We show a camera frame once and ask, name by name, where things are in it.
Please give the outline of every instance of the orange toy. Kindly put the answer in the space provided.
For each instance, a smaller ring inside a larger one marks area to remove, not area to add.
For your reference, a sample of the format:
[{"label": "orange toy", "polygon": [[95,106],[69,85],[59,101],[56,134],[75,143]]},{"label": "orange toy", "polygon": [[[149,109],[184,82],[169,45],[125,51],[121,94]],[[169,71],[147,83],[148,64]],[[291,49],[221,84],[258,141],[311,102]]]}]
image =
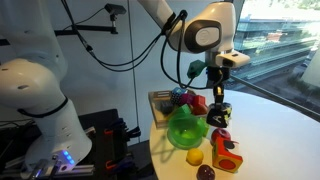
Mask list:
[{"label": "orange toy", "polygon": [[237,142],[217,137],[212,150],[212,166],[231,173],[236,172],[243,162],[237,151]]}]

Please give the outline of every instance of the white table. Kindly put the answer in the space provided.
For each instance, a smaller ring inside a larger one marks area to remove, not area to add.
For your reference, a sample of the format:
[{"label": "white table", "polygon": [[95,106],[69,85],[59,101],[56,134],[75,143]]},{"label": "white table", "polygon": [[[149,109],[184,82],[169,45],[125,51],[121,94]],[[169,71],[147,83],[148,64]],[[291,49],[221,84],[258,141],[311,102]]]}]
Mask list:
[{"label": "white table", "polygon": [[[213,101],[210,90],[196,91]],[[320,180],[320,123],[286,106],[257,96],[225,91],[225,102],[232,104],[232,119],[227,130],[239,142],[244,161],[231,174],[217,168],[216,180]],[[152,123],[150,152],[160,180],[196,179],[199,166],[186,162],[186,150],[171,145],[166,129]],[[203,138],[198,147],[203,164],[212,167],[212,146]]]}]

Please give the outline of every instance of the green plastic bowl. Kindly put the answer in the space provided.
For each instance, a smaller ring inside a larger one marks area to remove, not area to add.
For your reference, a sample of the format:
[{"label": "green plastic bowl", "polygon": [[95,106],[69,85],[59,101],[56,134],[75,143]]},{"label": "green plastic bowl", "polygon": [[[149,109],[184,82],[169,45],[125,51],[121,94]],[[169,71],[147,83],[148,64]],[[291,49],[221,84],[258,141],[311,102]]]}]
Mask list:
[{"label": "green plastic bowl", "polygon": [[169,120],[167,137],[180,149],[198,147],[205,131],[204,121],[192,114],[177,114]]}]

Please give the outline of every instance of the floor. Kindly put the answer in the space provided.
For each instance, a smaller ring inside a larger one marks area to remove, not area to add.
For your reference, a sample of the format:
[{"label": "floor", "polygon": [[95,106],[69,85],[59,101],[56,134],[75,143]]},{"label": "floor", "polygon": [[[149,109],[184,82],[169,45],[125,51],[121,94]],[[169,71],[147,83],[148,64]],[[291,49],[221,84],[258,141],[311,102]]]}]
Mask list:
[{"label": "floor", "polygon": [[[141,169],[147,165],[151,165],[151,155],[149,149],[149,141],[140,142],[128,147],[128,150],[133,153],[136,166]],[[155,172],[147,177],[140,178],[141,180],[157,180]]]}]

